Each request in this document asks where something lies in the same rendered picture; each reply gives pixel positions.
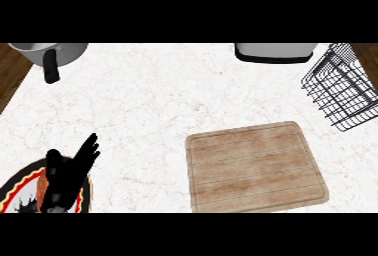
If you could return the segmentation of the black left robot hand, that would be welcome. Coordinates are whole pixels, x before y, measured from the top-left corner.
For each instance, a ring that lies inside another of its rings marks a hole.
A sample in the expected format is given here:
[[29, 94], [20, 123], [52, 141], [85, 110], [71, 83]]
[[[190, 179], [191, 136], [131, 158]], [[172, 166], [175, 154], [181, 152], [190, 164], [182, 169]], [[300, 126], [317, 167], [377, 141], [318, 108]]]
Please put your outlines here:
[[64, 160], [57, 149], [48, 151], [46, 178], [49, 185], [40, 207], [43, 213], [67, 213], [71, 209], [85, 179], [101, 155], [98, 148], [98, 135], [92, 134], [73, 159]]

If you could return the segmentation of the wooden cutting board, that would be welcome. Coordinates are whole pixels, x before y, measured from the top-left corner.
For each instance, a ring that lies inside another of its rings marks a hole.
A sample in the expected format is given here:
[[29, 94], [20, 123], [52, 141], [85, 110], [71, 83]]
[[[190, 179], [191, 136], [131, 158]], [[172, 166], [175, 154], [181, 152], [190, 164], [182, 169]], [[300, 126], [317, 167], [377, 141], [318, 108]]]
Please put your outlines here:
[[293, 121], [191, 135], [187, 160], [197, 213], [272, 212], [330, 199], [309, 144]]

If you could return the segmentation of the black plate with red rim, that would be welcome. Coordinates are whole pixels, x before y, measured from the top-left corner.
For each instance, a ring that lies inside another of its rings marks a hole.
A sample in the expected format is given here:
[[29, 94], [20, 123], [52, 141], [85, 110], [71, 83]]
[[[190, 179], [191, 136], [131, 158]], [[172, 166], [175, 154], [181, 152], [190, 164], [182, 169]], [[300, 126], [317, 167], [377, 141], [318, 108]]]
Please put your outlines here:
[[[0, 187], [0, 213], [36, 213], [48, 188], [45, 169], [48, 160], [33, 162]], [[89, 213], [92, 208], [92, 181], [85, 179], [70, 213]]]

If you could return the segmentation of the grey appliance with black base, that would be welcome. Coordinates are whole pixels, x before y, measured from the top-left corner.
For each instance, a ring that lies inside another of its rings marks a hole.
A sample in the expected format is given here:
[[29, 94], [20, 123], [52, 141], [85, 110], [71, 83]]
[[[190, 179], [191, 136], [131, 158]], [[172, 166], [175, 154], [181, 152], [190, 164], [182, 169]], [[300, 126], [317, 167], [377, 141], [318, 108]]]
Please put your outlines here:
[[235, 56], [241, 61], [263, 64], [306, 63], [317, 43], [237, 43]]

